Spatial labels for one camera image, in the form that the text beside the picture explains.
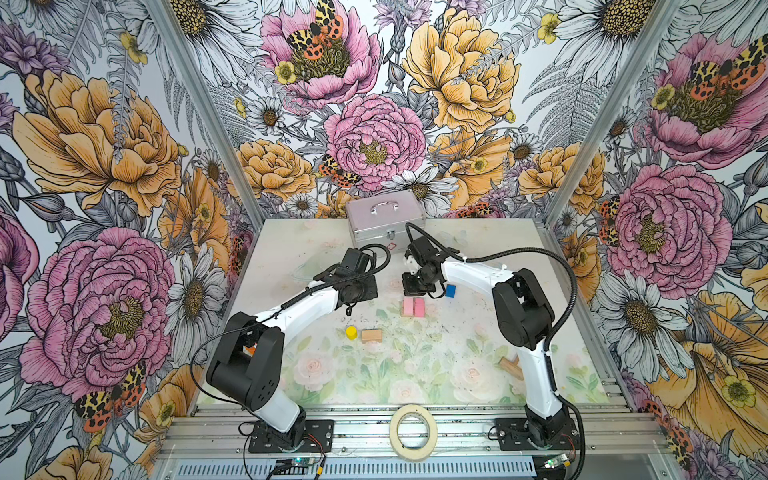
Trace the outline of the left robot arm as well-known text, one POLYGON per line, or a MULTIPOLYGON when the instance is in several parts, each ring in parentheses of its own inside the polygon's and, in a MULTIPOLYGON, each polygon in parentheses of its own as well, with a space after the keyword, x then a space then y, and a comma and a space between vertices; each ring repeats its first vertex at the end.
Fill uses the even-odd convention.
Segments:
POLYGON ((302 436, 306 413, 280 388, 284 347, 313 322, 340 309, 350 314, 378 296, 376 274, 391 259, 385 253, 379 260, 378 247, 347 249, 341 261, 276 307, 233 314, 209 361, 206 383, 273 432, 302 436))

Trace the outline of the masking tape roll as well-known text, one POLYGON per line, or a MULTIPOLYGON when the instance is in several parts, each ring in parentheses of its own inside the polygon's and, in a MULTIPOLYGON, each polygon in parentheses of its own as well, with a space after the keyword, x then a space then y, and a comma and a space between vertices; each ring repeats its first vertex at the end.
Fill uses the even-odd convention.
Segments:
POLYGON ((437 423, 425 407, 417 404, 403 405, 395 411, 389 422, 389 441, 400 459, 413 463, 423 462, 437 446, 437 423))

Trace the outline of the aluminium front rail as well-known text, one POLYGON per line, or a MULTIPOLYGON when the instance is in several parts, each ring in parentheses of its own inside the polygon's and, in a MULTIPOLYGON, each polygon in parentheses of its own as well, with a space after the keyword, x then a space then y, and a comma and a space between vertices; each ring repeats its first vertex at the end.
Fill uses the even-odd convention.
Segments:
POLYGON ((519 406, 325 406, 307 412, 301 446, 283 451, 252 417, 204 406, 169 430, 157 479, 679 479, 647 414, 584 405, 549 446, 525 436, 519 406))

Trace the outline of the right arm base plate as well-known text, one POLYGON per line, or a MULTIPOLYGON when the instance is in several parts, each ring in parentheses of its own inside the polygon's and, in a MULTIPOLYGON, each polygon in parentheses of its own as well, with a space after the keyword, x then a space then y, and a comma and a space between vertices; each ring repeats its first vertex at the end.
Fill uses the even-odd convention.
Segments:
POLYGON ((575 451, 583 440, 570 418, 544 423, 519 417, 496 418, 490 437, 498 442, 502 451, 575 451))

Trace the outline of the short natural wood block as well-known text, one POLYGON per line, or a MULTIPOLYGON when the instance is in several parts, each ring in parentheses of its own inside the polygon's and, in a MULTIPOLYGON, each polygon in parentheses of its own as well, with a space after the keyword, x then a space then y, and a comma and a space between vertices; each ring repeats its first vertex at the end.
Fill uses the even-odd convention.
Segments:
POLYGON ((363 343, 381 343, 383 341, 383 331, 380 329, 362 330, 360 339, 363 343))

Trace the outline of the hot pink rectangular block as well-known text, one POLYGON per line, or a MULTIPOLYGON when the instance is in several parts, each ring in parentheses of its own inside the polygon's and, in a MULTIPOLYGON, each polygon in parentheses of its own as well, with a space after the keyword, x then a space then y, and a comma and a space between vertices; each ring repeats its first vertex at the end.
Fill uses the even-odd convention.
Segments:
POLYGON ((425 301, 423 298, 414 300, 413 313, 415 317, 424 318, 426 314, 425 301))

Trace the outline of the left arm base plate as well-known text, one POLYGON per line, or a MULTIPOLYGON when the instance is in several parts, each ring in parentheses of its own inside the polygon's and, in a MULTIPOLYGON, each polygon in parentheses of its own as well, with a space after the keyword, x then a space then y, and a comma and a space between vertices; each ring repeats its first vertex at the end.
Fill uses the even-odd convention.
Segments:
POLYGON ((303 430, 293 428, 282 433, 256 421, 248 436, 247 451, 251 454, 329 453, 332 450, 335 422, 311 419, 299 423, 303 430))

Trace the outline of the left aluminium frame post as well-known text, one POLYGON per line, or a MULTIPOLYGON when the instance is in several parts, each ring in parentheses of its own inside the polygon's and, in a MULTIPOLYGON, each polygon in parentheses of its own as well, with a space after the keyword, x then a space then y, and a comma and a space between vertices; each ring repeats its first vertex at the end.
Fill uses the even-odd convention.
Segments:
POLYGON ((211 136, 212 142, 232 179, 251 225, 259 233, 263 227, 265 215, 237 159, 235 148, 217 113, 216 105, 209 94, 204 76, 196 66, 192 50, 187 46, 172 6, 168 1, 150 1, 147 8, 168 53, 175 62, 180 77, 184 80, 206 131, 211 136))

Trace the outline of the right aluminium frame post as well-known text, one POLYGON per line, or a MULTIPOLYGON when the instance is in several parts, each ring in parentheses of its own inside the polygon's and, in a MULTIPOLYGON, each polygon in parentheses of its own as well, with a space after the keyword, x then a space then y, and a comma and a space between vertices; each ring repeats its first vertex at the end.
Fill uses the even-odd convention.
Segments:
POLYGON ((545 227, 552 228, 557 217, 570 202, 581 178, 598 152, 607 130, 621 110, 623 100, 629 95, 649 58, 657 52, 662 36, 671 25, 681 4, 682 1, 656 2, 637 42, 629 51, 626 65, 617 70, 613 86, 600 106, 595 121, 582 141, 563 183, 546 210, 543 217, 545 227))

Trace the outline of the silver metal first-aid case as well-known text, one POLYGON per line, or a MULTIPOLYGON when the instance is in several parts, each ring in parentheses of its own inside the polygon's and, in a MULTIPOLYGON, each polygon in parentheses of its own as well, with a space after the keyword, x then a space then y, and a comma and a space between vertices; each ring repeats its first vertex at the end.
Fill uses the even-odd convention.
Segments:
POLYGON ((391 252, 408 246, 406 223, 424 227, 426 222, 425 211, 411 190, 352 200, 346 204, 346 218, 357 248, 381 244, 391 252))

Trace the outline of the wooden toy mallet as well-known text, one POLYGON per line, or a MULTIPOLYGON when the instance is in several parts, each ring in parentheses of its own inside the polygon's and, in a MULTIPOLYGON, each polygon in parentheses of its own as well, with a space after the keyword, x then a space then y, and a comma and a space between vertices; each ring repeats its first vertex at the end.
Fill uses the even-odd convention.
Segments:
POLYGON ((499 367, 509 373, 513 378, 523 381, 524 380, 524 373, 522 368, 519 365, 519 359, 514 358, 513 360, 510 360, 506 357, 501 357, 498 363, 499 367))

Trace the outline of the light pink rectangular block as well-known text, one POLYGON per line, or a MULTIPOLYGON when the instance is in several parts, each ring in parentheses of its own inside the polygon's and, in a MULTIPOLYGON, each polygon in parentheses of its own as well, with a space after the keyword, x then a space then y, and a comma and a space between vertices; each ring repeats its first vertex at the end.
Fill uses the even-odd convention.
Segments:
POLYGON ((403 298, 402 315, 404 317, 412 317, 414 315, 414 298, 413 297, 403 298))

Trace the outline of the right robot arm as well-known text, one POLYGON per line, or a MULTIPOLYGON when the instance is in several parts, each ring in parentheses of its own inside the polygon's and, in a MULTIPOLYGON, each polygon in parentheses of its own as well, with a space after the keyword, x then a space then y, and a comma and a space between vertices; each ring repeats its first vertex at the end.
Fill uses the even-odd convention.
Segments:
POLYGON ((439 286, 457 285, 492 299, 498 330, 517 349, 523 372, 527 438, 540 448, 550 445, 570 417, 558 395, 549 351, 555 312, 534 272, 489 266, 426 236, 411 241, 405 263, 408 271, 402 283, 407 296, 430 296, 439 286))

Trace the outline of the aluminium frame post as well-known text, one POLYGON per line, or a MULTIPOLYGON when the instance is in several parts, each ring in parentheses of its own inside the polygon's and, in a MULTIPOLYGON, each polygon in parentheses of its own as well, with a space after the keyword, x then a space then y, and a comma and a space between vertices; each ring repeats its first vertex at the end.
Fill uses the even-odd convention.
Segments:
POLYGON ((209 94, 204 76, 196 66, 192 50, 187 46, 172 6, 168 1, 150 1, 147 8, 168 53, 175 62, 180 77, 184 80, 206 131, 211 136, 212 142, 232 179, 251 225, 259 233, 263 227, 265 215, 237 159, 235 148, 217 113, 216 105, 209 94))
POLYGON ((557 217, 570 202, 581 178, 598 152, 607 130, 621 110, 623 100, 629 95, 649 58, 657 52, 662 36, 671 25, 681 4, 682 1, 656 2, 637 42, 629 51, 626 65, 617 70, 613 86, 600 106, 595 121, 582 141, 563 183, 546 210, 543 217, 545 227, 552 228, 557 217))

